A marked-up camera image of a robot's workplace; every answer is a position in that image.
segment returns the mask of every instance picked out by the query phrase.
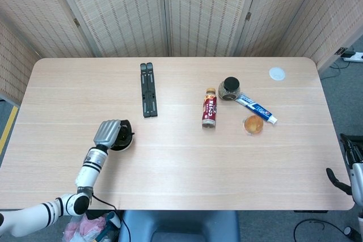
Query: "light wood tabletop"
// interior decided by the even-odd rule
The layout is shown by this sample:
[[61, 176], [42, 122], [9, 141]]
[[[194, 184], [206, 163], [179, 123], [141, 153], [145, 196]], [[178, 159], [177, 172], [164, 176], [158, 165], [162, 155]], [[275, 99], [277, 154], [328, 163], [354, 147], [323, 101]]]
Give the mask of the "light wood tabletop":
[[[144, 118], [140, 63], [154, 65], [158, 117]], [[269, 69], [281, 67], [275, 81]], [[209, 87], [229, 76], [278, 119], [249, 136], [253, 113], [217, 101], [202, 128]], [[124, 152], [110, 151], [95, 195], [119, 209], [347, 210], [349, 182], [315, 63], [307, 58], [48, 58], [35, 65], [4, 161], [0, 208], [76, 193], [74, 180], [104, 120], [128, 119]], [[109, 207], [95, 199], [91, 209]]]

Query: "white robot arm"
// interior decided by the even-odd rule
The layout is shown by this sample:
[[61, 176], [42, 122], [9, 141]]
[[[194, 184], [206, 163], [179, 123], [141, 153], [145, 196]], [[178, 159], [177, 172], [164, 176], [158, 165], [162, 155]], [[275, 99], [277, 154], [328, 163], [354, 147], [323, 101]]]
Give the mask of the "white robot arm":
[[76, 194], [64, 194], [54, 201], [45, 202], [19, 211], [0, 212], [0, 236], [10, 232], [25, 236], [55, 223], [63, 215], [82, 215], [90, 205], [93, 187], [107, 158], [107, 151], [125, 150], [132, 142], [131, 124], [128, 120], [103, 121], [75, 180]]

